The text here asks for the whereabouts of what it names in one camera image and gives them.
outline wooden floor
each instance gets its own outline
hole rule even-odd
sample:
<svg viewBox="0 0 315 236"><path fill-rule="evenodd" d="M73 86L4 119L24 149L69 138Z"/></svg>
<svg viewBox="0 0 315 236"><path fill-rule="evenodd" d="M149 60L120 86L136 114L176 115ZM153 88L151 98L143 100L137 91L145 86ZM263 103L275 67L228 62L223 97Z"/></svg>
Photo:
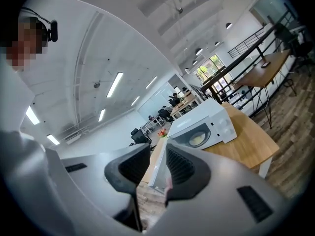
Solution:
<svg viewBox="0 0 315 236"><path fill-rule="evenodd" d="M271 99L273 128L264 111L252 118L280 147L266 180L287 198L303 193L315 162L315 73L290 76L297 96L283 85L275 93ZM142 223L150 228L165 211L165 197L144 183L137 194Z"/></svg>

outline ceiling light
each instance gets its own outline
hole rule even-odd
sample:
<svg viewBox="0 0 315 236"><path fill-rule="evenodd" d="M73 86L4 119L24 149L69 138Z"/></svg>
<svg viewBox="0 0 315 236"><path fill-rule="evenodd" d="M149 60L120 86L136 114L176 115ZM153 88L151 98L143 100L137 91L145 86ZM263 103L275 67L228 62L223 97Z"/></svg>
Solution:
<svg viewBox="0 0 315 236"><path fill-rule="evenodd" d="M34 125L40 123L39 119L36 117L31 107L29 107L28 110L26 111L26 116Z"/></svg>
<svg viewBox="0 0 315 236"><path fill-rule="evenodd" d="M225 25L225 27L226 27L226 29L229 29L229 28L232 27L232 24L231 24L231 23L227 23L227 24Z"/></svg>
<svg viewBox="0 0 315 236"><path fill-rule="evenodd" d="M132 105L133 105L134 103L136 103L136 101L137 101L139 98L140 98L140 97L138 96L138 97L133 101Z"/></svg>
<svg viewBox="0 0 315 236"><path fill-rule="evenodd" d="M152 84L152 82L157 78L157 76L154 77L154 79L147 85L146 89Z"/></svg>
<svg viewBox="0 0 315 236"><path fill-rule="evenodd" d="M112 94L113 94L116 86L118 85L119 80L122 78L122 76L123 76L123 73L118 73L116 75L116 78L115 78L115 80L114 80L114 82L113 82L113 84L112 84L112 86L111 86L111 88L110 88L110 90L108 92L107 98L112 96Z"/></svg>
<svg viewBox="0 0 315 236"><path fill-rule="evenodd" d="M197 48L196 49L196 56L199 56L200 54L201 54L201 52L202 52L202 49L201 48Z"/></svg>
<svg viewBox="0 0 315 236"><path fill-rule="evenodd" d="M98 121L101 121L103 119L104 113L105 113L105 109L102 109L102 111L100 112Z"/></svg>
<svg viewBox="0 0 315 236"><path fill-rule="evenodd" d="M59 144L59 142L56 140L55 137L53 137L52 134L49 134L49 135L47 136L47 138L48 138L50 141L52 141L54 145L58 145L58 144Z"/></svg>

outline black metal railing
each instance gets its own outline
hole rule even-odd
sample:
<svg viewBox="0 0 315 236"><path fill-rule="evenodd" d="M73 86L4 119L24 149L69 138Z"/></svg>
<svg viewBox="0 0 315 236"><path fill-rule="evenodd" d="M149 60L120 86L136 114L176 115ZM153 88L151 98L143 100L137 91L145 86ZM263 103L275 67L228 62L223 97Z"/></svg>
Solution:
<svg viewBox="0 0 315 236"><path fill-rule="evenodd" d="M248 50L256 41L258 41L265 33L264 27L260 28L258 31L254 32L247 39L242 41L240 44L235 46L233 49L228 51L232 58L235 58L241 54L243 54L246 50Z"/></svg>
<svg viewBox="0 0 315 236"><path fill-rule="evenodd" d="M284 23L284 25L286 26L287 24L289 24L289 19L291 17L289 17L289 19L286 17L289 13L292 14L292 11L290 11L288 9L288 11L286 11L284 13L283 16L280 17L280 19L276 22L276 23L281 23L283 20L286 20L286 22ZM279 39L277 39L276 37L268 44L268 46L265 47L265 49L263 51L260 50L259 45L270 35L273 33L273 31L275 30L275 25L276 23L265 32L264 35L262 35L251 47L249 47L244 53L242 53L238 59L236 59L234 62L232 62L228 67L226 67L223 70L220 70L219 73L217 73L215 76L213 76L212 78L210 78L206 84L203 85L203 87L200 88L200 91L202 91L202 93L207 96L208 93L206 92L206 90L210 90L212 97L219 102L220 104L227 100L229 98L230 95L233 95L237 90L239 90L239 88L234 89L229 95L225 96L224 98L220 98L219 94L221 92L225 92L225 89L230 86L232 83L235 83L236 80L242 76L248 69L250 69L252 67L253 64L260 62L260 60L264 57L263 54L270 48L270 46L275 43L276 47L273 51L274 52L278 52L282 41L280 41ZM227 85L225 85L224 87L222 87L222 89L218 90L217 92L214 91L214 89L212 88L212 85L217 82L219 79L221 79L224 75L226 75L227 73L229 73L232 69L234 69L237 65L239 65L251 52L253 52L254 50L258 50L259 52L259 56L256 57L255 59L252 60L252 62L241 72L239 73L235 78L233 78L233 80L231 80ZM246 92L244 92L244 96L249 93L252 90L252 88L249 88ZM252 101L252 99L254 97L256 97L260 92L262 91L262 88L260 88L258 91L255 91L255 94L252 94L252 97L250 99L248 99L248 101L246 101L242 106L239 106L238 109L242 109L246 104L248 104L250 101ZM236 99L234 102L232 102L231 104L234 105L236 104L238 101L240 101L242 99L242 97L240 96L238 99Z"/></svg>

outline white microwave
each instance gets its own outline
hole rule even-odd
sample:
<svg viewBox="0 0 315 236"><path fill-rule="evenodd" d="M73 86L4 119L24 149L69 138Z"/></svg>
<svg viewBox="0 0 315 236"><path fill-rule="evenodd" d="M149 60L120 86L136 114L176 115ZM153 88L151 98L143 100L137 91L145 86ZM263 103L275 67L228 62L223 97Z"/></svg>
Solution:
<svg viewBox="0 0 315 236"><path fill-rule="evenodd" d="M180 145L204 149L237 135L225 108L210 98L176 119L167 137Z"/></svg>

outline ceiling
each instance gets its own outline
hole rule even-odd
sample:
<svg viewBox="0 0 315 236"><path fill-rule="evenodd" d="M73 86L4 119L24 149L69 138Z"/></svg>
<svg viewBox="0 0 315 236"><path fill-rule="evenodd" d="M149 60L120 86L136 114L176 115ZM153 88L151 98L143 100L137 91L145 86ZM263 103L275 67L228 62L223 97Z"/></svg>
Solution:
<svg viewBox="0 0 315 236"><path fill-rule="evenodd" d="M227 22L236 23L254 0L128 0L148 18L184 71L201 47L224 41ZM27 7L58 21L59 39L31 60L21 78L35 94L32 108L41 121L25 118L21 130L49 147L46 135L62 141L73 132L92 132L132 109L155 77L175 69L147 39L113 15L79 0L29 0ZM106 98L118 72L124 75ZM102 122L100 111L105 108Z"/></svg>

